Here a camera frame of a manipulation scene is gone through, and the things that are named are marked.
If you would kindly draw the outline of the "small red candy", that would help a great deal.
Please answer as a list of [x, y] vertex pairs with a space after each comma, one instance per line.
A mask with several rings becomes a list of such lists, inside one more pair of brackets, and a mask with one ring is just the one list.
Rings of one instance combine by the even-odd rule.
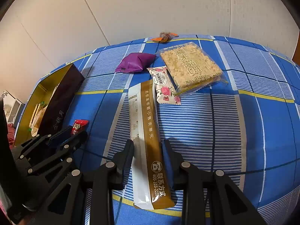
[[85, 130], [87, 128], [89, 124], [88, 120], [84, 120], [84, 119], [76, 119], [73, 123], [73, 127], [71, 130], [71, 135], [75, 135], [78, 132], [81, 132], [83, 130]]

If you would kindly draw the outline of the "long brown white snack bar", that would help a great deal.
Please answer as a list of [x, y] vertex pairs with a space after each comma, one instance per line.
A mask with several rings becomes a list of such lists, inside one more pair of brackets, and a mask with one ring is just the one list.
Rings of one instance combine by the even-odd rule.
[[129, 88], [130, 138], [134, 143], [132, 185], [134, 205], [144, 210], [171, 208], [170, 186], [158, 128], [152, 80]]

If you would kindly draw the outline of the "pink floral snack packet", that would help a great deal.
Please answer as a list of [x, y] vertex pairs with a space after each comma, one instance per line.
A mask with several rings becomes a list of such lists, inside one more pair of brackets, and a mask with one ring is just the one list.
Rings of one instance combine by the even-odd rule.
[[181, 105], [181, 99], [176, 95], [167, 67], [150, 67], [147, 70], [154, 83], [157, 102], [159, 104]]

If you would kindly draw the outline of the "purple snack pouch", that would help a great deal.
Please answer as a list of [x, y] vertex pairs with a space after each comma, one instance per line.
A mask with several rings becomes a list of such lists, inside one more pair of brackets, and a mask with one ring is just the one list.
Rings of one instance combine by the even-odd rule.
[[130, 53], [125, 56], [117, 66], [116, 73], [139, 73], [154, 62], [156, 56], [149, 53]]

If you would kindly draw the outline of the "rice cracker clear pack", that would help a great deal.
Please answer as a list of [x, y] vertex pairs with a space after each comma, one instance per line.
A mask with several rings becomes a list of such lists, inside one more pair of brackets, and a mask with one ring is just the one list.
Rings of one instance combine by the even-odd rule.
[[221, 68], [193, 42], [160, 49], [158, 56], [167, 67], [176, 95], [184, 95], [228, 81]]

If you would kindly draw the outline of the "orange-ended clear candy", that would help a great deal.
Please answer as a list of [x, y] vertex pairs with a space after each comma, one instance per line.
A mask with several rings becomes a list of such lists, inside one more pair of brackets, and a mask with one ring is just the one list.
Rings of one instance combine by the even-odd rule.
[[158, 37], [152, 38], [151, 41], [156, 43], [165, 43], [176, 37], [178, 37], [178, 34], [171, 33], [171, 32], [161, 32]]

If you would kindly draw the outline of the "round pastry brown packet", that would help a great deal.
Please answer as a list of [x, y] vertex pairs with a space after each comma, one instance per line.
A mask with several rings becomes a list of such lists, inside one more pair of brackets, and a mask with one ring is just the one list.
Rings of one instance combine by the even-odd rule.
[[47, 109], [47, 106], [44, 107], [36, 116], [35, 120], [34, 120], [34, 127], [31, 129], [31, 136], [35, 137], [37, 135], [37, 132], [39, 130], [41, 121], [43, 119], [43, 116], [45, 114], [45, 111]]

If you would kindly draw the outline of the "cracker pack with green ends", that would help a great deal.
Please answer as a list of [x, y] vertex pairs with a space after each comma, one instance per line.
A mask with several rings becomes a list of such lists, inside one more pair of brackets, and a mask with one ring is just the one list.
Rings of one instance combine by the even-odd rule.
[[44, 108], [45, 102], [42, 101], [38, 104], [36, 104], [35, 109], [33, 111], [33, 114], [31, 116], [31, 120], [29, 122], [28, 128], [31, 130], [34, 127], [34, 122], [37, 114]]

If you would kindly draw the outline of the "red ruffled fabric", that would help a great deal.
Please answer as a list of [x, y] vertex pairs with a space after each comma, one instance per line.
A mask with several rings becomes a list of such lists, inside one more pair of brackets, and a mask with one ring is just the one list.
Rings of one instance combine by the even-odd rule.
[[7, 124], [7, 128], [8, 128], [8, 142], [9, 142], [9, 147], [10, 149], [13, 149], [15, 147], [14, 143], [15, 143], [15, 128], [13, 127], [12, 123], [8, 123]]

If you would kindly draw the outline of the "white cabinet with picture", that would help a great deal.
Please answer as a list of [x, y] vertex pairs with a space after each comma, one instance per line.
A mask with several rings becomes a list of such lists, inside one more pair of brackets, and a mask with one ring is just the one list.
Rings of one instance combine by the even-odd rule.
[[24, 103], [19, 99], [13, 97], [8, 91], [4, 90], [2, 93], [4, 103], [4, 113], [7, 123], [12, 123], [13, 128], [17, 128], [21, 113], [24, 109]]

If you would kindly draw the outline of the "gold tin box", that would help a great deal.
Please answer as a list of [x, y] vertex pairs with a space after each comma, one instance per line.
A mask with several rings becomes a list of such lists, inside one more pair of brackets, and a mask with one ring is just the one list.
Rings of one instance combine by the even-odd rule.
[[84, 80], [74, 64], [63, 66], [42, 78], [27, 101], [15, 133], [15, 145], [31, 139], [29, 122], [36, 104], [44, 101], [47, 109], [37, 135], [54, 134], [63, 127], [70, 104]]

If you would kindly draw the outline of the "blue plaid tablecloth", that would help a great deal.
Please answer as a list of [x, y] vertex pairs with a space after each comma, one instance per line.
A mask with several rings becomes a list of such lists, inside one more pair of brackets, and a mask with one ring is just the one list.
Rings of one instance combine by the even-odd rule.
[[[223, 70], [219, 82], [159, 104], [162, 139], [184, 160], [206, 171], [221, 169], [240, 187], [267, 224], [287, 224], [299, 203], [299, 66], [262, 45], [230, 37], [184, 34], [170, 46], [193, 42]], [[64, 119], [89, 121], [89, 141], [76, 152], [92, 170], [120, 151], [130, 137], [128, 90], [148, 72], [117, 73], [134, 52], [157, 53], [165, 44], [149, 38], [104, 46], [72, 64], [84, 81]]]

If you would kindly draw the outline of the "wooden door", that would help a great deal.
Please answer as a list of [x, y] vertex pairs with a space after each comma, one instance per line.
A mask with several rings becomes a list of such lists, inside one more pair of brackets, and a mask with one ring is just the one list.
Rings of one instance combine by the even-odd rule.
[[295, 62], [297, 65], [300, 65], [300, 49], [296, 48], [295, 53], [292, 57], [292, 61]]

